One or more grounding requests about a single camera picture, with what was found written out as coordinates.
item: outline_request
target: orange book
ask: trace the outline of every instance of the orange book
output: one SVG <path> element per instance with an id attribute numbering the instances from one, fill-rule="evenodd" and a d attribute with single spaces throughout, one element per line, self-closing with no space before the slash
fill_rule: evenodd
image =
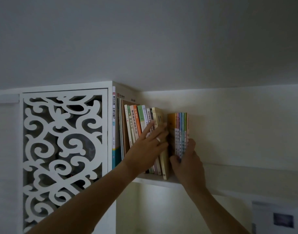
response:
<path id="1" fill-rule="evenodd" d="M 137 123 L 138 135 L 140 136 L 142 131 L 141 131 L 141 125 L 140 125 L 140 119 L 139 119 L 139 115 L 138 115 L 137 105 L 134 105 L 134 111 L 135 111 L 135 118 L 136 118 L 136 123 Z"/>

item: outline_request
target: wall shelf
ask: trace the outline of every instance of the wall shelf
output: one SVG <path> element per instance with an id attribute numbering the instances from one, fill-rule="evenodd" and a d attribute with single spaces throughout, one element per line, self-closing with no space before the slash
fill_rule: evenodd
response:
<path id="1" fill-rule="evenodd" d="M 298 172 L 205 164 L 206 182 L 213 195 L 298 207 Z M 174 174 L 141 174 L 134 182 L 168 188 L 183 188 Z"/>

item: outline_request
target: left hand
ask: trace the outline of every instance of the left hand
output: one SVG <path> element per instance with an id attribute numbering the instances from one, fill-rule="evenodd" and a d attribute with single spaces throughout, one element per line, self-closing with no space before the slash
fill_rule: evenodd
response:
<path id="1" fill-rule="evenodd" d="M 154 120 L 148 123 L 147 127 L 122 160 L 122 163 L 127 165 L 128 170 L 134 177 L 137 177 L 140 173 L 152 167 L 156 158 L 168 147 L 168 143 L 166 142 L 166 136 L 168 135 L 166 123 L 160 124 L 146 138 L 147 133 L 150 132 L 150 128 L 153 125 Z"/>

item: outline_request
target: white lattice panel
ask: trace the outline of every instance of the white lattice panel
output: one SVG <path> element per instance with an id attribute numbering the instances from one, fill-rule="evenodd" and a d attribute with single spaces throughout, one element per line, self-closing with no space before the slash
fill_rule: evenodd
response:
<path id="1" fill-rule="evenodd" d="M 107 89 L 21 95 L 28 231 L 107 173 Z"/>

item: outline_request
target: hand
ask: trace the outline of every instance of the hand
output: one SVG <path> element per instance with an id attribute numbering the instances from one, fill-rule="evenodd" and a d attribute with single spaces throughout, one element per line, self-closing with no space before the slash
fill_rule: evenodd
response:
<path id="1" fill-rule="evenodd" d="M 188 195 L 195 192 L 205 192 L 207 190 L 203 164 L 199 156 L 194 151 L 194 148 L 195 141 L 193 139 L 189 139 L 189 144 L 181 163 L 179 163 L 176 155 L 170 157 L 174 173 Z"/>
<path id="2" fill-rule="evenodd" d="M 159 125 L 147 138 L 150 128 L 154 125 L 154 121 L 148 123 L 138 140 L 128 150 L 122 163 L 128 167 L 128 171 L 132 173 L 132 177 L 138 176 L 154 165 L 156 158 L 167 149 L 168 143 L 166 136 L 166 123 Z"/>

